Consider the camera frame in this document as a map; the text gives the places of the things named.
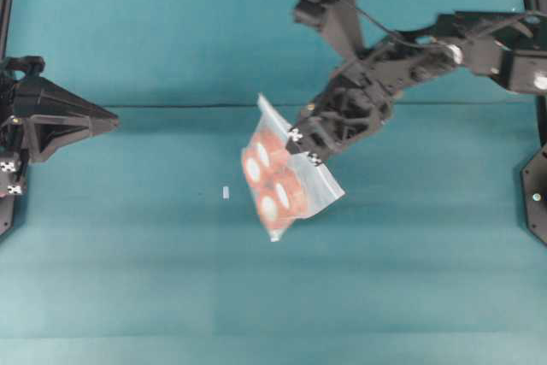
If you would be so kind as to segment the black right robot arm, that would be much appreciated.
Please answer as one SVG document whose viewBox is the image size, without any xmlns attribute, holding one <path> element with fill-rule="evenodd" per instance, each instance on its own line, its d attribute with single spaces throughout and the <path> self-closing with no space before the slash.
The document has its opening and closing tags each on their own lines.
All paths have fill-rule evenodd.
<svg viewBox="0 0 547 365">
<path fill-rule="evenodd" d="M 503 89 L 546 93 L 546 17 L 539 12 L 441 14 L 432 25 L 393 32 L 346 58 L 291 126 L 286 148 L 314 165 L 375 134 L 407 88 L 459 68 Z"/>
</svg>

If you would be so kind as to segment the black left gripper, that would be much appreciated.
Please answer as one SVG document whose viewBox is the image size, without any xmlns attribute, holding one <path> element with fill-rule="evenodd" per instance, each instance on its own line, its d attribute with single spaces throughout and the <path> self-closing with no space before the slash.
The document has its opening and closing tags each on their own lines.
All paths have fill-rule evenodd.
<svg viewBox="0 0 547 365">
<path fill-rule="evenodd" d="M 62 147 L 119 125 L 117 115 L 39 76 L 44 67 L 41 56 L 1 60 L 1 198 L 26 192 L 29 157 L 46 162 Z"/>
</svg>

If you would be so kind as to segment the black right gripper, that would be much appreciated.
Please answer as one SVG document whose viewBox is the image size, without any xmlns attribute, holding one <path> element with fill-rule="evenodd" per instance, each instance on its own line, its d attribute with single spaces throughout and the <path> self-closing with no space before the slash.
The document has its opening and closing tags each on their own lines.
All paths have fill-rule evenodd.
<svg viewBox="0 0 547 365">
<path fill-rule="evenodd" d="M 318 167 L 377 132 L 404 89 L 456 68 L 457 51 L 447 45 L 384 42 L 333 72 L 324 91 L 301 110 L 285 148 Z"/>
</svg>

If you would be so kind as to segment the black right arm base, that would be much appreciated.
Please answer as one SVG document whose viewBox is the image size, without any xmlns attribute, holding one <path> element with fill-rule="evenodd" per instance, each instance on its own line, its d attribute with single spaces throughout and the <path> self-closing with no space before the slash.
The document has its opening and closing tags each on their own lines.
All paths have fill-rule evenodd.
<svg viewBox="0 0 547 365">
<path fill-rule="evenodd" d="M 546 0 L 524 0 L 526 9 L 546 11 Z M 527 229 L 546 244 L 546 95 L 535 97 L 540 150 L 521 170 Z"/>
</svg>

